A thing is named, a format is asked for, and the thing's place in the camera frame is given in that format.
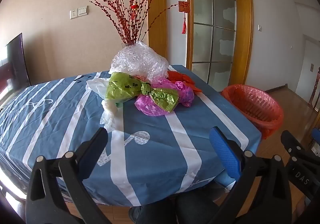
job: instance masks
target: frosted glass pane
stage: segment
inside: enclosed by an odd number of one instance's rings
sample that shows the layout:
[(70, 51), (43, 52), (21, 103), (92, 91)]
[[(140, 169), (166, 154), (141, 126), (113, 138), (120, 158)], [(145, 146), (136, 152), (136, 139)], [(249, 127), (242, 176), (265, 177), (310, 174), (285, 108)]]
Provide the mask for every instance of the frosted glass pane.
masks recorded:
[(202, 79), (205, 83), (208, 81), (209, 63), (193, 63), (192, 72)]
[(209, 75), (209, 85), (216, 91), (222, 91), (228, 86), (232, 63), (212, 63)]
[(232, 62), (235, 32), (227, 29), (213, 29), (212, 61)]
[(193, 27), (193, 56), (192, 61), (210, 62), (212, 26), (196, 25)]
[(214, 0), (214, 25), (235, 29), (235, 3), (234, 0)]
[(213, 4), (212, 0), (193, 0), (194, 22), (212, 25)]

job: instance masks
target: metal screw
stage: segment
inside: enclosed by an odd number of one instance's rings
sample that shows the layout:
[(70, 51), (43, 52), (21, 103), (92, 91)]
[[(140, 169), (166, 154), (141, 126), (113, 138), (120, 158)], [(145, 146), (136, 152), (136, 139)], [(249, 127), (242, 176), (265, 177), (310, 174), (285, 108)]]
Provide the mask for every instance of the metal screw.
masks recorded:
[(44, 158), (44, 157), (43, 157), (42, 155), (40, 155), (40, 156), (37, 157), (36, 160), (37, 160), (37, 162), (39, 163), (39, 162), (42, 162), (43, 158)]
[(72, 151), (66, 152), (64, 156), (66, 158), (71, 158), (71, 157), (73, 157), (73, 152)]
[(245, 155), (246, 157), (252, 157), (252, 152), (249, 151), (249, 150), (246, 150), (246, 151), (244, 151), (244, 155)]
[(279, 155), (275, 155), (275, 160), (280, 162), (281, 161), (281, 157)]

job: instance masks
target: red tassel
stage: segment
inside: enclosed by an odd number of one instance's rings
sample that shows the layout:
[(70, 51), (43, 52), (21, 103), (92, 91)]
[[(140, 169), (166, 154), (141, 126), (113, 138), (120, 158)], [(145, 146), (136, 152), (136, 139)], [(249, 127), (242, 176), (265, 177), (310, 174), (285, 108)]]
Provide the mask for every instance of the red tassel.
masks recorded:
[(187, 33), (187, 25), (186, 25), (186, 18), (184, 18), (182, 34), (186, 34), (186, 33)]

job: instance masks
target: black screen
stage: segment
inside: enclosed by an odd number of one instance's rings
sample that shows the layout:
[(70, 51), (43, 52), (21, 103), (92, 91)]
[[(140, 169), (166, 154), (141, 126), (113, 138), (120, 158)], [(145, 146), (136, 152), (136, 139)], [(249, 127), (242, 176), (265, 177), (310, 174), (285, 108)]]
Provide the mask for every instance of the black screen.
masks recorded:
[(26, 69), (22, 33), (0, 49), (0, 103), (8, 94), (30, 86)]

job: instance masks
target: table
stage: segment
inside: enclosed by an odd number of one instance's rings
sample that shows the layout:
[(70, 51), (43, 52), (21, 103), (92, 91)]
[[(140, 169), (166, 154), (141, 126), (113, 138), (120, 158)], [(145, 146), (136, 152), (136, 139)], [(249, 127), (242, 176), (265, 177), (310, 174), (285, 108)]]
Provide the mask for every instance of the table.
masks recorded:
[[(190, 76), (203, 93), (195, 96), (190, 108), (178, 104), (174, 112), (159, 117), (138, 111), (135, 99), (123, 104), (116, 117), (117, 130), (108, 134), (105, 150), (83, 182), (96, 202), (144, 205), (213, 179), (227, 187), (233, 180), (209, 142), (214, 126), (243, 150), (256, 152), (261, 134), (233, 105), (185, 67), (170, 69)], [(86, 90), (86, 80), (109, 76), (105, 71), (27, 88), (10, 104), (15, 107), (10, 114), (6, 115), (9, 109), (0, 114), (0, 120), (5, 118), (0, 126), (1, 163), (28, 182), (38, 155), (61, 157), (91, 139), (102, 126), (103, 108), (102, 99)], [(23, 98), (29, 102), (16, 106)], [(9, 126), (19, 109), (19, 120)], [(63, 181), (58, 181), (64, 188)]]

